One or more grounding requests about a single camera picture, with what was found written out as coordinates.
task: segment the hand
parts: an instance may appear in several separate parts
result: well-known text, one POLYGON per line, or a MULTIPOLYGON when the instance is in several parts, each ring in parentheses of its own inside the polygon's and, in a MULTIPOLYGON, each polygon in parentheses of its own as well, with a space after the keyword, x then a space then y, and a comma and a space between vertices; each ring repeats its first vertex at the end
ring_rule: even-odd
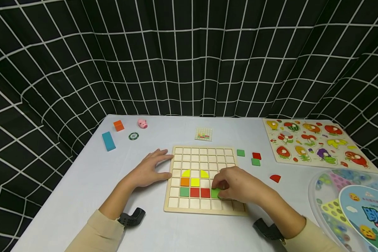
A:
POLYGON ((167 149, 156 149, 154 152, 147 154, 147 156, 136 166, 128 175, 126 180, 133 183, 134 187, 145 187, 160 180, 167 180, 172 177, 171 173, 158 173, 155 171, 155 166, 164 160, 172 159, 173 155, 165 155, 167 149))
POLYGON ((239 167, 223 168, 214 177, 212 188, 222 189, 220 198, 262 204, 265 198, 276 193, 272 188, 239 167))

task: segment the blue wooden block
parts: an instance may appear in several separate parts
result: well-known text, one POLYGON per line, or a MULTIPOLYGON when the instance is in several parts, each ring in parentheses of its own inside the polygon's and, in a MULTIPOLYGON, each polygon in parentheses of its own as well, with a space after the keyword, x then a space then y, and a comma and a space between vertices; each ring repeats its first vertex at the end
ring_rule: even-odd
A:
POLYGON ((102 134, 102 138, 104 139, 107 151, 112 151, 113 149, 116 149, 115 143, 113 143, 113 139, 110 132, 105 132, 104 134, 102 134))

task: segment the left hand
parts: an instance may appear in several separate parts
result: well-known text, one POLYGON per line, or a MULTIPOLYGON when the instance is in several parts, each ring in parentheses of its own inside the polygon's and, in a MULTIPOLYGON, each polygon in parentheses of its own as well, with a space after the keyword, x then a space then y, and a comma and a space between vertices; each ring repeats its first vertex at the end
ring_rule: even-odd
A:
POLYGON ((154 182, 160 180, 167 180, 172 177, 171 173, 158 173, 155 171, 155 166, 164 160, 170 160, 174 156, 166 155, 167 149, 156 149, 154 152, 147 154, 147 156, 136 166, 125 178, 134 187, 149 186, 154 182))

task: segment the beige sleeve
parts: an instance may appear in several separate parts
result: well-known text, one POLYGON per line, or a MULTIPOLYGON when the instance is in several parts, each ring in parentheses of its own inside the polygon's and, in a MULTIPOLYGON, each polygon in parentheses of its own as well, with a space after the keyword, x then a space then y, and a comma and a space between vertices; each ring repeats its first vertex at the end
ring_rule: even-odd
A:
POLYGON ((124 226, 118 221, 110 220, 95 210, 65 252, 115 252, 123 229, 124 226))
POLYGON ((344 252, 332 239, 323 233, 308 218, 307 224, 298 236, 285 240, 284 247, 288 252, 344 252))

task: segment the pink pig figurine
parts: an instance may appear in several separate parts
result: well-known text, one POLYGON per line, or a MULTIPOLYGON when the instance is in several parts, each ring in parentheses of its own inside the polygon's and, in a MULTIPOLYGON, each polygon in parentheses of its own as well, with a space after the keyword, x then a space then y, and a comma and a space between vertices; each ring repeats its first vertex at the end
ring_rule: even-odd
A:
POLYGON ((143 119, 138 120, 138 125, 140 128, 147 128, 147 121, 143 119))

